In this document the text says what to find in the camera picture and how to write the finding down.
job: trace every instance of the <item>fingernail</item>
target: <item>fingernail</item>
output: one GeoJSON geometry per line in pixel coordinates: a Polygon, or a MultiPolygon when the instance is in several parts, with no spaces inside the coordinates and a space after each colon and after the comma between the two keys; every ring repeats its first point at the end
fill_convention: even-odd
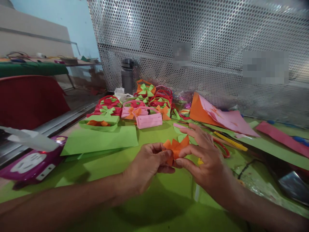
{"type": "Polygon", "coordinates": [[[168,153],[168,155],[170,155],[170,156],[173,154],[172,150],[166,150],[165,152],[168,153]]]}
{"type": "Polygon", "coordinates": [[[176,162],[176,164],[181,166],[181,160],[177,159],[177,160],[175,160],[175,162],[176,162]]]}

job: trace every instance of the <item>blue wall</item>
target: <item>blue wall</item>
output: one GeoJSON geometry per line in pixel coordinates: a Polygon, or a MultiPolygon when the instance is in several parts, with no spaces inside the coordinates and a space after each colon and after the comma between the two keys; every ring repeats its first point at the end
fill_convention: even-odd
{"type": "MultiPolygon", "coordinates": [[[[16,10],[68,28],[80,54],[100,57],[86,0],[11,0],[16,10]]],[[[78,56],[76,46],[73,52],[78,56]]]]}

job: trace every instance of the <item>hand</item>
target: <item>hand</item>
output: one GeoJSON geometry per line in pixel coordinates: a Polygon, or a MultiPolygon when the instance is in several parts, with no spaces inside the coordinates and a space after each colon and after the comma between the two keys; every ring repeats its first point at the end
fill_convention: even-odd
{"type": "Polygon", "coordinates": [[[219,204],[224,205],[226,200],[231,200],[227,195],[236,199],[240,184],[233,177],[230,168],[225,165],[223,155],[213,144],[212,136],[195,124],[189,123],[189,126],[192,129],[181,128],[180,131],[193,137],[199,146],[190,144],[183,148],[176,160],[177,165],[187,169],[195,182],[219,204]],[[191,160],[184,158],[189,154],[197,156],[204,164],[198,167],[191,160]]]}
{"type": "Polygon", "coordinates": [[[136,157],[123,172],[124,179],[133,194],[142,194],[150,185],[157,172],[174,173],[175,169],[167,166],[167,160],[173,155],[165,150],[163,143],[144,144],[136,157]]]}

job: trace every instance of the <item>blurred patch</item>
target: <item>blurred patch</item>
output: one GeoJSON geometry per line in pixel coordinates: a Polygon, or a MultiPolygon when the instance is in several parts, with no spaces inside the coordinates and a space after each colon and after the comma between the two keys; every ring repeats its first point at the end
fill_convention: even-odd
{"type": "Polygon", "coordinates": [[[243,52],[244,84],[288,84],[288,52],[243,52]]]}
{"type": "Polygon", "coordinates": [[[192,67],[192,43],[173,43],[173,68],[192,67]]]}

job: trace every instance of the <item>left hand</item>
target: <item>left hand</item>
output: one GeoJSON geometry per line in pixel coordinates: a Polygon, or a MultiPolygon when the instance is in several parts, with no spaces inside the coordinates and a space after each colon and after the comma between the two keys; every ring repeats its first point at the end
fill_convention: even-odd
{"type": "Polygon", "coordinates": [[[165,150],[163,143],[144,144],[136,157],[123,172],[123,178],[133,194],[142,194],[150,186],[157,172],[174,173],[175,169],[167,165],[167,160],[173,155],[171,150],[165,150]]]}

